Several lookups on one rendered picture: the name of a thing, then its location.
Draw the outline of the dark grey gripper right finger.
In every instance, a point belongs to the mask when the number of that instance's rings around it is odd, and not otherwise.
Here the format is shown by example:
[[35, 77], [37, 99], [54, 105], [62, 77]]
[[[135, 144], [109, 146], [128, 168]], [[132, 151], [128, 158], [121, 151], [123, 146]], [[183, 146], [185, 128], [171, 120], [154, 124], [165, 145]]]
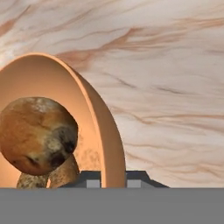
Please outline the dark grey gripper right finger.
[[146, 171], [126, 171], [128, 188], [167, 187], [149, 177]]

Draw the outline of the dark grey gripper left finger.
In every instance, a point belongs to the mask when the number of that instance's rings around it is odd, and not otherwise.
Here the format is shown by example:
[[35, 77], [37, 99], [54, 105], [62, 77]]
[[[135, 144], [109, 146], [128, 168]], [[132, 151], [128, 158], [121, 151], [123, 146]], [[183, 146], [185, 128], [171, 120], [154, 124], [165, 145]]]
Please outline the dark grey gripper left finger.
[[74, 182], [67, 183], [62, 188], [101, 188], [101, 173], [99, 171], [82, 171]]

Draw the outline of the orange bowl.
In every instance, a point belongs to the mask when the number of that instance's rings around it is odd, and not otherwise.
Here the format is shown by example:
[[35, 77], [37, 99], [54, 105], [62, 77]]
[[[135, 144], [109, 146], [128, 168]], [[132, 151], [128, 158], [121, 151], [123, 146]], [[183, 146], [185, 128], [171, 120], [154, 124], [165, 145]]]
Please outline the orange bowl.
[[0, 110], [25, 96], [44, 96], [62, 104], [80, 126], [80, 151], [98, 154], [103, 188], [125, 187], [123, 143], [107, 105], [67, 63], [52, 55], [29, 53], [0, 68]]

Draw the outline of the brown speckled bread piece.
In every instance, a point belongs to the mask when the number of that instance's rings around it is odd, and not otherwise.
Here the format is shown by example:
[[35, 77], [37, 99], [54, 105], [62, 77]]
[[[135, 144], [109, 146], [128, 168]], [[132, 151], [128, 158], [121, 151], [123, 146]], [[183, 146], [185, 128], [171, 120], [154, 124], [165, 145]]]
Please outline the brown speckled bread piece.
[[80, 170], [74, 155], [70, 156], [61, 166], [50, 173], [50, 188], [58, 188], [74, 182], [80, 176]]
[[18, 189], [46, 188], [48, 175], [33, 176], [22, 173], [17, 182]]

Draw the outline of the round brown bread roll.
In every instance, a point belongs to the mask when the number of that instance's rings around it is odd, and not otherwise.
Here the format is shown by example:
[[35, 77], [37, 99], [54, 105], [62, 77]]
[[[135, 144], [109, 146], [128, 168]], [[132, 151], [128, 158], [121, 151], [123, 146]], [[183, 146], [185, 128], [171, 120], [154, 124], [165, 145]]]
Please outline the round brown bread roll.
[[77, 142], [77, 122], [52, 99], [19, 98], [0, 112], [0, 152], [23, 173], [54, 171], [74, 153]]

